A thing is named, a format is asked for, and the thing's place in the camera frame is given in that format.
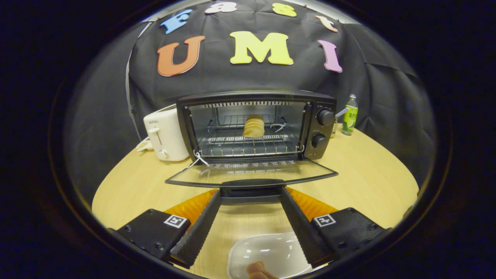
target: oven door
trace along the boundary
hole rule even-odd
[[[165,182],[195,187],[270,187],[319,180],[338,175],[337,172],[311,160],[296,157],[251,159],[193,165]]]

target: green bottle label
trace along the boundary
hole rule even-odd
[[[344,114],[343,118],[343,131],[353,132],[353,128],[355,127],[355,121],[357,120],[358,108],[346,105],[350,110]]]

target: plastic bottle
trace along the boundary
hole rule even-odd
[[[355,122],[357,120],[358,104],[356,98],[357,97],[354,94],[351,94],[350,100],[346,104],[346,107],[348,107],[350,110],[344,114],[343,129],[341,132],[347,136],[351,136],[353,128],[355,127]]]

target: blue letter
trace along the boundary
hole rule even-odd
[[[192,12],[192,9],[187,9],[169,19],[166,21],[162,22],[160,26],[165,25],[167,28],[167,31],[165,31],[166,34],[171,33],[172,31],[178,29],[179,27],[183,26],[186,24],[187,19],[189,18],[188,13]]]

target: orange letter u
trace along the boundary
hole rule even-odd
[[[167,46],[161,47],[158,53],[158,73],[163,76],[173,76],[191,69],[198,61],[200,51],[200,42],[205,39],[205,36],[196,36],[185,40],[188,45],[187,55],[184,62],[181,64],[173,64],[172,57],[174,56],[174,49],[179,43],[172,43]]]

